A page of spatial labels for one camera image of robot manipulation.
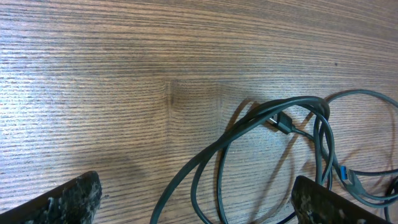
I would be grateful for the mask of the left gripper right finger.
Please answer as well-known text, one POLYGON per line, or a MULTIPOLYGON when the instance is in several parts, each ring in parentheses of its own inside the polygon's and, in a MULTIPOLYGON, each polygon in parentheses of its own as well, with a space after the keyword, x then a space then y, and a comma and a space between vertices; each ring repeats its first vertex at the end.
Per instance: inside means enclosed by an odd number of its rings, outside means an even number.
POLYGON ((305 176, 292 189, 299 224, 390 224, 305 176))

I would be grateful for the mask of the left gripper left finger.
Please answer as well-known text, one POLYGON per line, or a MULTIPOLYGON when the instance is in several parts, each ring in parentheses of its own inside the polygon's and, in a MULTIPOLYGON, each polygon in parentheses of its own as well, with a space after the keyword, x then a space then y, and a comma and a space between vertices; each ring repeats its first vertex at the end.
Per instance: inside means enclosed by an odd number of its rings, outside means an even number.
POLYGON ((100 208, 102 186, 97 172, 74 179, 1 214, 1 223, 89 223, 100 208))

